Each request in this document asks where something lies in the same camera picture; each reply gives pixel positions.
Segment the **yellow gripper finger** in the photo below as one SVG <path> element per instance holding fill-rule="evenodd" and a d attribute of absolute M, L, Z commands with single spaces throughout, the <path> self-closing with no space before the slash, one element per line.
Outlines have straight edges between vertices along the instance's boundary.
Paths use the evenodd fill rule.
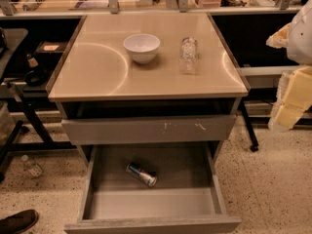
<path fill-rule="evenodd" d="M 287 48 L 289 45 L 290 24 L 287 23 L 266 40 L 266 45 L 272 48 Z"/>
<path fill-rule="evenodd" d="M 293 72 L 284 72 L 279 80 L 268 127 L 284 132 L 293 128 L 312 106 L 312 67 L 303 65 Z"/>

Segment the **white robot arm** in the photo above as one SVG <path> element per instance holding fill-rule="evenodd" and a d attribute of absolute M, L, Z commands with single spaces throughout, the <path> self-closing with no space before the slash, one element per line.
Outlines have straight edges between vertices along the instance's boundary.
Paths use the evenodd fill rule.
<path fill-rule="evenodd" d="M 272 48 L 287 50 L 287 57 L 300 68 L 284 72 L 279 80 L 268 127 L 283 132 L 293 128 L 312 106 L 312 0 L 308 0 L 292 21 L 266 40 Z"/>

